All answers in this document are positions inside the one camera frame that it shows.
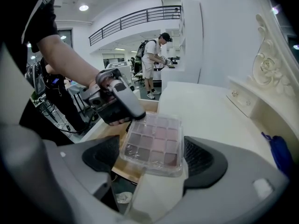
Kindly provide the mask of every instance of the balcony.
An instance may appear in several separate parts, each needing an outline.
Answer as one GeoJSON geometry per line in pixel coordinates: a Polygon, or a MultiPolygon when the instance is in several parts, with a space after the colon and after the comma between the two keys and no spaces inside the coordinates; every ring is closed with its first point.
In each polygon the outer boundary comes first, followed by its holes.
{"type": "Polygon", "coordinates": [[[161,7],[151,7],[144,10],[140,10],[105,25],[89,37],[90,46],[101,41],[105,37],[108,37],[118,31],[124,30],[126,28],[158,20],[170,20],[179,19],[181,15],[181,6],[161,6],[161,7]]]}

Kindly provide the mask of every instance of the sneaker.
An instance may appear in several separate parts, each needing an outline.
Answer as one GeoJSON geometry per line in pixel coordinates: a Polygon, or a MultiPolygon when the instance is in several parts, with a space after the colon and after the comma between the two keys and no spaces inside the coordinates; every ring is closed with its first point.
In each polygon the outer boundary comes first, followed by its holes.
{"type": "Polygon", "coordinates": [[[116,194],[117,203],[126,204],[129,203],[132,199],[133,194],[131,192],[122,192],[120,194],[116,194]]]}
{"type": "Polygon", "coordinates": [[[152,92],[153,95],[161,95],[161,92],[158,92],[158,91],[154,91],[152,92]]]}
{"type": "Polygon", "coordinates": [[[150,98],[150,99],[155,99],[155,97],[153,96],[153,94],[151,92],[148,93],[147,97],[150,98]]]}

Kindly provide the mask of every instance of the clear plastic case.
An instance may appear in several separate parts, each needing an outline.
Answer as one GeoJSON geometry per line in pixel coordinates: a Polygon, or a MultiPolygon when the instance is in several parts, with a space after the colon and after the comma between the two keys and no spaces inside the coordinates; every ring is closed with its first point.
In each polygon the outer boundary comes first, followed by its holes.
{"type": "Polygon", "coordinates": [[[181,121],[147,112],[144,119],[132,122],[120,156],[150,173],[177,176],[182,170],[183,151],[181,121]]]}

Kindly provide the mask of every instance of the gray device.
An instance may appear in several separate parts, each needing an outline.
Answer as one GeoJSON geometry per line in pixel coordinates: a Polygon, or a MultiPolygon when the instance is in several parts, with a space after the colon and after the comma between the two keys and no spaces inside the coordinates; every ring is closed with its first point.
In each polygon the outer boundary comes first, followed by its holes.
{"type": "Polygon", "coordinates": [[[118,69],[101,71],[96,84],[82,93],[82,99],[110,124],[120,119],[142,119],[146,112],[118,69]],[[106,79],[111,79],[106,87],[106,79]]]}
{"type": "MultiPolygon", "coordinates": [[[[111,186],[109,173],[95,171],[80,158],[104,141],[57,147],[21,126],[0,128],[7,171],[47,215],[61,223],[136,223],[102,202],[111,186]]],[[[242,148],[185,137],[184,157],[189,174],[184,195],[158,224],[254,223],[288,186],[284,174],[242,148]]]]}

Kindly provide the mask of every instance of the ceiling light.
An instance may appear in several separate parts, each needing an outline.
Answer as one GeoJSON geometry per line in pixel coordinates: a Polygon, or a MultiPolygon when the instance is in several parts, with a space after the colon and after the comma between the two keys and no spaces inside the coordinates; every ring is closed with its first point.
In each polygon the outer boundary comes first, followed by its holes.
{"type": "Polygon", "coordinates": [[[273,7],[272,12],[276,15],[279,13],[279,10],[276,7],[273,7]]]}
{"type": "Polygon", "coordinates": [[[80,11],[86,11],[88,9],[88,5],[82,5],[81,7],[79,7],[80,11]]]}

